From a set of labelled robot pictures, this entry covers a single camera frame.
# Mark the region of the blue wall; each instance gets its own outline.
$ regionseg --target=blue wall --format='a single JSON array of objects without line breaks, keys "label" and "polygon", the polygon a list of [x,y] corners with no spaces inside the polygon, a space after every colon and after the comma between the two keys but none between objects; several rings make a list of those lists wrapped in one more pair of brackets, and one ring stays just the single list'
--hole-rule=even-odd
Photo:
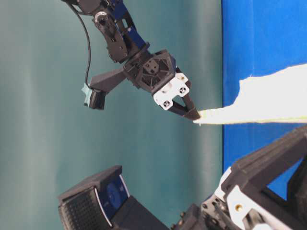
[{"label": "blue wall", "polygon": [[[307,63],[307,1],[222,0],[222,8],[223,106],[234,102],[239,92],[239,80]],[[297,126],[224,126],[224,170],[237,159]],[[292,172],[286,173],[270,188],[285,198],[285,186],[282,184]]]}]

